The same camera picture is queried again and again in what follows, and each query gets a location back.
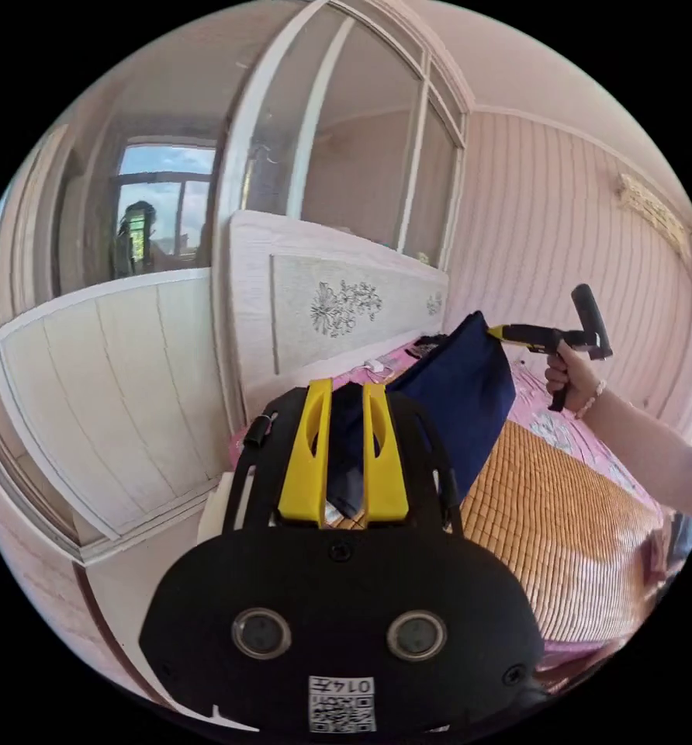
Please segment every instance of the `bamboo mat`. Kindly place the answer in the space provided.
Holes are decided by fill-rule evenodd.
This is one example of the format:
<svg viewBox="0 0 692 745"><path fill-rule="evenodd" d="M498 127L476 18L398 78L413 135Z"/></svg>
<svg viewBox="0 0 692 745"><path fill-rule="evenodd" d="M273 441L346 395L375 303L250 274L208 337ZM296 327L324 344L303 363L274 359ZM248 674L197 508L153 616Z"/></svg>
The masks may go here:
<svg viewBox="0 0 692 745"><path fill-rule="evenodd" d="M642 547L662 515L519 424L504 425L462 524L514 572L548 641L607 642L647 615Z"/></svg>

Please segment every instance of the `bracelet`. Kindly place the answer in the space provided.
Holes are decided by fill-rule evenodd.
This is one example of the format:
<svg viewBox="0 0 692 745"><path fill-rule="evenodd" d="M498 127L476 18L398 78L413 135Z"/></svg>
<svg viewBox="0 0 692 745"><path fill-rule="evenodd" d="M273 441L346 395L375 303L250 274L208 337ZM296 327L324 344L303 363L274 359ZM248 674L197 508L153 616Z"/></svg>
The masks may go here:
<svg viewBox="0 0 692 745"><path fill-rule="evenodd" d="M594 391L594 395L574 414L574 419L581 419L584 414L594 405L594 402L602 395L607 387L607 381L601 380Z"/></svg>

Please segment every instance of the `sky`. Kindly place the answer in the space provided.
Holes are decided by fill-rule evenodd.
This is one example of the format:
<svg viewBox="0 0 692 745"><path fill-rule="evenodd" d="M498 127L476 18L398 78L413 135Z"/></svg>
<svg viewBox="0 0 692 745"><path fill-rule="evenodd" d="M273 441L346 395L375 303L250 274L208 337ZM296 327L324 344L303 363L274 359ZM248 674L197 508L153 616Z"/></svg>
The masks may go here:
<svg viewBox="0 0 692 745"><path fill-rule="evenodd" d="M132 145L126 149L119 173L173 171L208 175L212 172L213 147L179 145ZM144 200L157 211L152 239L175 236L175 214L181 185L178 183L125 184L119 195L119 218L134 202ZM206 219L207 182L189 181L181 211L181 234L189 236L189 247L197 248Z"/></svg>

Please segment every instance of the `hand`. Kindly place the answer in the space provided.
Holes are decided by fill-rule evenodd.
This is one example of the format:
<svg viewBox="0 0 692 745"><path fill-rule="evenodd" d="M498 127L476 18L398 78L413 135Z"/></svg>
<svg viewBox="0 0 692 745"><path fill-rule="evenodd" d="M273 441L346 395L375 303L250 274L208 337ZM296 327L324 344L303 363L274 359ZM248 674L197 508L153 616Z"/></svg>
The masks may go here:
<svg viewBox="0 0 692 745"><path fill-rule="evenodd" d="M548 357L548 369L545 370L548 393L553 395L569 383L564 404L574 414L597 392L599 378L589 365L581 359L564 341L558 346L558 355Z"/></svg>

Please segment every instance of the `navy blue bag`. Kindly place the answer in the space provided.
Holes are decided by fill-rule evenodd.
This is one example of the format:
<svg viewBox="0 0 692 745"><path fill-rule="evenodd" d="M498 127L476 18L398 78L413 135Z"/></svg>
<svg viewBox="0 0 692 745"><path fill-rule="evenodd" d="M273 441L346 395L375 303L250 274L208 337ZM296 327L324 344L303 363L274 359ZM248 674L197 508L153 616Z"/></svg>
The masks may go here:
<svg viewBox="0 0 692 745"><path fill-rule="evenodd" d="M434 422L465 498L488 460L514 403L511 370L501 343L487 334L480 311L469 315L438 347L389 383L417 401ZM354 518L362 506L362 387L333 394L327 499Z"/></svg>

